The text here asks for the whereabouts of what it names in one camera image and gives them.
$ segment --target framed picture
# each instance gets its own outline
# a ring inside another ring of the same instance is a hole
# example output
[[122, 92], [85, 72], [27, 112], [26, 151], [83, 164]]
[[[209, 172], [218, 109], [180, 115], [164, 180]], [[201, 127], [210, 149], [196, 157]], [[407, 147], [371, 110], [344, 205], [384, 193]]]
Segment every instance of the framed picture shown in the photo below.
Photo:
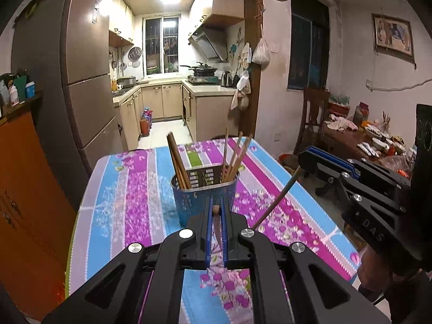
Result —
[[409, 21], [372, 14], [372, 25], [376, 51], [415, 63], [413, 33]]

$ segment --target utensil holder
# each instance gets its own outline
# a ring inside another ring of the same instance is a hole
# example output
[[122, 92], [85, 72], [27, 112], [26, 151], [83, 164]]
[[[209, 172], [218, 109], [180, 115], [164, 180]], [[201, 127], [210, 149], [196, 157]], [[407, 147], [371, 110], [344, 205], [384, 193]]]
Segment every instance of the utensil holder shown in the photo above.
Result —
[[204, 201], [207, 197], [212, 197], [213, 201], [220, 201], [222, 196], [227, 196], [229, 208], [232, 210], [238, 173], [233, 181], [221, 183], [222, 164], [193, 167], [187, 169], [186, 172], [191, 180], [192, 189], [181, 190], [177, 176], [174, 175], [171, 178], [175, 206], [182, 227], [186, 226], [191, 215], [198, 215], [204, 210]]

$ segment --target window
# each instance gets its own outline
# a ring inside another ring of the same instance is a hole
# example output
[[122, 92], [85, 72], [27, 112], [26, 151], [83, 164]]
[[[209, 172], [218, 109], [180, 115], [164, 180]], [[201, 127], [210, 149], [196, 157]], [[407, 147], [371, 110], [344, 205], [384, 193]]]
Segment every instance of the window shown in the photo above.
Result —
[[317, 0], [291, 0], [288, 88], [325, 87], [329, 53], [328, 8]]
[[145, 75], [178, 72], [178, 17], [143, 19]]

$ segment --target metal bolt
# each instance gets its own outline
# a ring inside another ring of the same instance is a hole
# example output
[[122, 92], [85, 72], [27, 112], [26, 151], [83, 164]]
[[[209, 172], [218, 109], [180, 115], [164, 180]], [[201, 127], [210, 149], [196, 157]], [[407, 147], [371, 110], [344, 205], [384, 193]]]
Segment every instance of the metal bolt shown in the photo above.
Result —
[[178, 235], [183, 239], [189, 239], [193, 234], [194, 232], [191, 229], [181, 229], [178, 232]]
[[302, 253], [304, 250], [306, 250], [305, 244], [302, 244], [301, 242], [295, 242], [291, 245], [291, 248], [294, 252]]
[[243, 229], [240, 234], [245, 237], [245, 238], [251, 238], [252, 236], [255, 235], [255, 231], [253, 231], [252, 229], [246, 228]]
[[137, 242], [134, 242], [133, 244], [130, 244], [127, 249], [129, 252], [138, 253], [143, 249], [143, 246]]

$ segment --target tablecloth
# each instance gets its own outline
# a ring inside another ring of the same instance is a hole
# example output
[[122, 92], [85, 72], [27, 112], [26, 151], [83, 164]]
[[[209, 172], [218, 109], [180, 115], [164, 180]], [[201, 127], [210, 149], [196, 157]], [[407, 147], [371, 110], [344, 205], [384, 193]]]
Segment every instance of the tablecloth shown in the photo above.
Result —
[[[236, 140], [228, 141], [227, 161]], [[221, 163], [223, 142], [180, 145], [185, 167]], [[160, 243], [181, 229], [170, 185], [173, 174], [168, 147], [126, 152], [98, 161], [74, 226], [66, 296], [128, 244]], [[289, 178], [288, 172], [252, 140], [240, 166], [234, 211], [245, 215], [252, 225]], [[259, 231], [273, 242], [305, 243], [347, 280], [359, 266], [357, 251], [299, 183], [294, 184]], [[180, 323], [253, 323], [251, 306], [249, 270], [224, 269], [216, 242], [212, 243], [207, 271], [185, 270]]]

